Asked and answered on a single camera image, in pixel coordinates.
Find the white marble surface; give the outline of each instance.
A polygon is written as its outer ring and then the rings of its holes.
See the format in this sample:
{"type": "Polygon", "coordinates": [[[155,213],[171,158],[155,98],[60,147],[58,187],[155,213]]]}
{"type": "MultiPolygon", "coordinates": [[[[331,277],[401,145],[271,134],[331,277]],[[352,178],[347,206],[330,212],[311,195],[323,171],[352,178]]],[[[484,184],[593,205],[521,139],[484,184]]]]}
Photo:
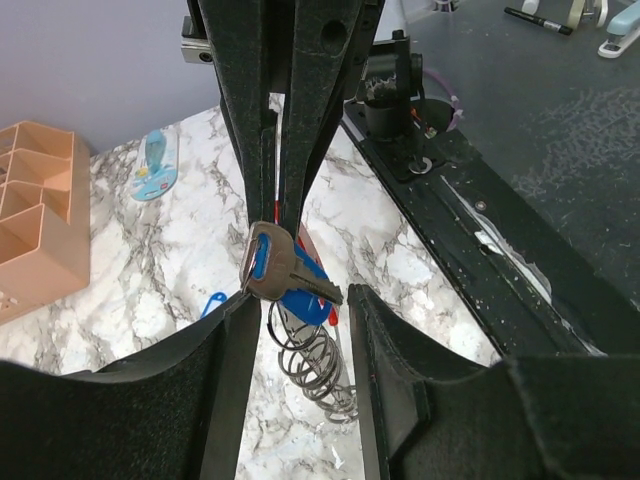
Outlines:
{"type": "MultiPolygon", "coordinates": [[[[0,358],[53,374],[96,370],[195,321],[208,297],[239,288],[248,231],[244,189],[218,109],[177,124],[180,177],[159,200],[128,191],[139,142],[92,163],[91,285],[0,327],[0,358]]],[[[306,203],[304,223],[344,291],[372,285],[399,314],[482,364],[497,354],[414,232],[339,131],[306,203]]],[[[350,360],[348,307],[340,330],[350,360]]],[[[280,373],[259,341],[239,479],[363,479],[357,424],[336,426],[280,373]]]]}

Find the desk organizer box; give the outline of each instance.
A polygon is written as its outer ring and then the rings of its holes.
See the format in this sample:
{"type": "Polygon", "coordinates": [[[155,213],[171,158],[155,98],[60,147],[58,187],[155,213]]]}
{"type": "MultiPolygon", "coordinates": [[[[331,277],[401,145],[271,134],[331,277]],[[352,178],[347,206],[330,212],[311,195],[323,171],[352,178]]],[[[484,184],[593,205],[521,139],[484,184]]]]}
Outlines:
{"type": "Polygon", "coordinates": [[[0,324],[89,284],[89,150],[33,122],[0,130],[0,324]]]}

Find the dark gray surface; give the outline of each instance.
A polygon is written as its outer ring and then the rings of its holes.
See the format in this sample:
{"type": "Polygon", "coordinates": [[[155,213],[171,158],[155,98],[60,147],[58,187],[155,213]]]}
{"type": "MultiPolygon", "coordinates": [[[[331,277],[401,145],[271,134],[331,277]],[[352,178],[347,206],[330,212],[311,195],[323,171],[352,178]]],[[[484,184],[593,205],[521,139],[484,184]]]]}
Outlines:
{"type": "MultiPolygon", "coordinates": [[[[605,60],[604,28],[565,37],[503,13],[521,5],[434,14],[411,27],[413,51],[453,86],[485,162],[640,309],[640,41],[605,60]]],[[[570,6],[542,0],[538,14],[564,23],[570,6]]]]}

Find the blue stapler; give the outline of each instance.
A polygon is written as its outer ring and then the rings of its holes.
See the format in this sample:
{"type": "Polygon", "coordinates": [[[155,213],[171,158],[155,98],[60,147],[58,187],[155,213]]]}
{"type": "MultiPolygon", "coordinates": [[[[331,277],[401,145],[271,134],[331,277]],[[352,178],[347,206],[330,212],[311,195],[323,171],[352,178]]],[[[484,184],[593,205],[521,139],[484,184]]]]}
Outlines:
{"type": "Polygon", "coordinates": [[[600,45],[598,55],[618,58],[640,37],[640,1],[628,6],[613,17],[607,27],[609,38],[600,45]]]}

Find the key head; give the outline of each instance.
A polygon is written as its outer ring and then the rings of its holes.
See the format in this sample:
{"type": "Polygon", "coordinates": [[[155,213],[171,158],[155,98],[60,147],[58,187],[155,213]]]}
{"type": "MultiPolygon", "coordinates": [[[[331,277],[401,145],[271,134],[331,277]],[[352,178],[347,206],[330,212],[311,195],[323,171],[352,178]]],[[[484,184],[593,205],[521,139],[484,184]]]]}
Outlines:
{"type": "Polygon", "coordinates": [[[249,230],[249,246],[240,269],[244,291],[275,302],[288,289],[288,279],[296,264],[294,242],[282,227],[255,222],[249,230]]]}

